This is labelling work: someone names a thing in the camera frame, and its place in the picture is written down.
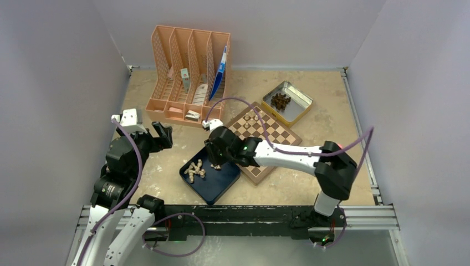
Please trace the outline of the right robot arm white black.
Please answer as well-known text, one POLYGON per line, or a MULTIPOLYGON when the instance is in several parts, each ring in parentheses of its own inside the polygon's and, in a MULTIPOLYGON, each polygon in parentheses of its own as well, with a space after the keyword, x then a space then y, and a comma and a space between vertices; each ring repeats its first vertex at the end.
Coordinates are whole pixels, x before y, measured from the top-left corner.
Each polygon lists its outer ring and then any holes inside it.
POLYGON ((281 167, 316 177, 320 193, 311 218, 320 226, 332 220, 340 202, 349 199, 357 175, 357 163, 331 141, 312 147, 273 144, 258 137, 241 139, 219 126, 211 130, 204 144, 213 165, 233 162, 243 167, 281 167))

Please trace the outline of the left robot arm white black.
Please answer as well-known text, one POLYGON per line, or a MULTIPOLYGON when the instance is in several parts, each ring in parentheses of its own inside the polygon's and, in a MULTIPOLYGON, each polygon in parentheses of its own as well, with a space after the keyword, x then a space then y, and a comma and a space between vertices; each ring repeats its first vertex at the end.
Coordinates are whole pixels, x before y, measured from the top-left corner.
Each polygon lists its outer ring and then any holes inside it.
POLYGON ((156 137, 139 122, 130 126, 122 125, 116 118, 112 122, 118 137, 110 143, 105 165, 94 184, 86 231, 72 265, 104 264, 114 232, 138 188, 149 155, 173 145, 173 128, 160 122, 152 123, 156 137))

